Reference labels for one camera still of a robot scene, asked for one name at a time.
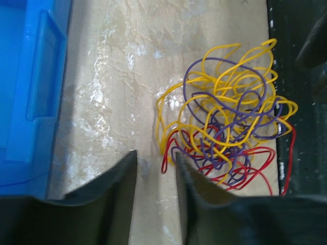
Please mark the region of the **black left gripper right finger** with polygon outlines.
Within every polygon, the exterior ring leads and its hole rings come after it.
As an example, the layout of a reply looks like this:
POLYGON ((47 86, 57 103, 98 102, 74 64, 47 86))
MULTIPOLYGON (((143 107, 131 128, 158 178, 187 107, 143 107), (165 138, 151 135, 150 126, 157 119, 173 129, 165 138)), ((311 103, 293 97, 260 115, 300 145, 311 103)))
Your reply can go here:
POLYGON ((326 244, 326 196, 241 197, 176 154, 183 244, 326 244))

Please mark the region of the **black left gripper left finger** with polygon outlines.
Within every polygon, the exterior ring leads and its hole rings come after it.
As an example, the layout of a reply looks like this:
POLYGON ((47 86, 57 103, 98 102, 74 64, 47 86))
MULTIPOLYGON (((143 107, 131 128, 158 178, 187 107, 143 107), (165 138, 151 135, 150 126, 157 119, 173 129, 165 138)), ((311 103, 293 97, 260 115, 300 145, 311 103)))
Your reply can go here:
POLYGON ((128 244, 137 151, 61 200, 1 197, 1 244, 128 244))

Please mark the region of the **blue three-compartment plastic bin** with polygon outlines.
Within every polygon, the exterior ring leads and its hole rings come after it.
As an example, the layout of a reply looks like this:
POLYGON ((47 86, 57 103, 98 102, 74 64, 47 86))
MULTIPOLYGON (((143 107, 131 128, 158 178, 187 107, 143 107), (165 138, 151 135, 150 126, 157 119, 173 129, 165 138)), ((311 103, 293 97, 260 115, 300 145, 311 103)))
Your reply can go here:
POLYGON ((1 1, 1 195, 46 195, 70 8, 1 1))

